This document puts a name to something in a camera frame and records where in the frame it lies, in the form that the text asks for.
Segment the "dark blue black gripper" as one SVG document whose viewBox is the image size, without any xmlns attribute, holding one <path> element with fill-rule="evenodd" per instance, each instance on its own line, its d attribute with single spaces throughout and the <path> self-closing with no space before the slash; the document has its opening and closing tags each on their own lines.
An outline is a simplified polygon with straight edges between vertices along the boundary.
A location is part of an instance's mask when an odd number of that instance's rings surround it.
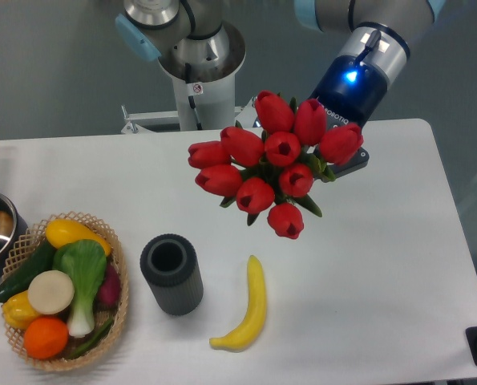
<svg viewBox="0 0 477 385">
<path fill-rule="evenodd" d="M 254 148 L 259 178 L 338 178 L 370 159 L 362 129 L 403 69 L 409 49 L 393 30 L 364 22 L 352 33 L 311 96 L 285 102 L 260 92 L 262 128 Z"/>
</svg>

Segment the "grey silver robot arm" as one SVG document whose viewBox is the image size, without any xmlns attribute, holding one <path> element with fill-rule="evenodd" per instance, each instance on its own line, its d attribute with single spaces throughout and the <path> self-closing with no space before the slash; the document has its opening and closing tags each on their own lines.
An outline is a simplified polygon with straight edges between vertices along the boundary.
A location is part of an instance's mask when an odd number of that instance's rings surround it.
<svg viewBox="0 0 477 385">
<path fill-rule="evenodd" d="M 441 1 L 296 1 L 299 23 L 349 34 L 312 92 L 328 128 L 363 126 L 437 20 Z M 126 1 L 115 19 L 141 59 L 171 78 L 180 129 L 220 129 L 236 118 L 235 75 L 245 60 L 240 31 L 219 1 Z"/>
</svg>

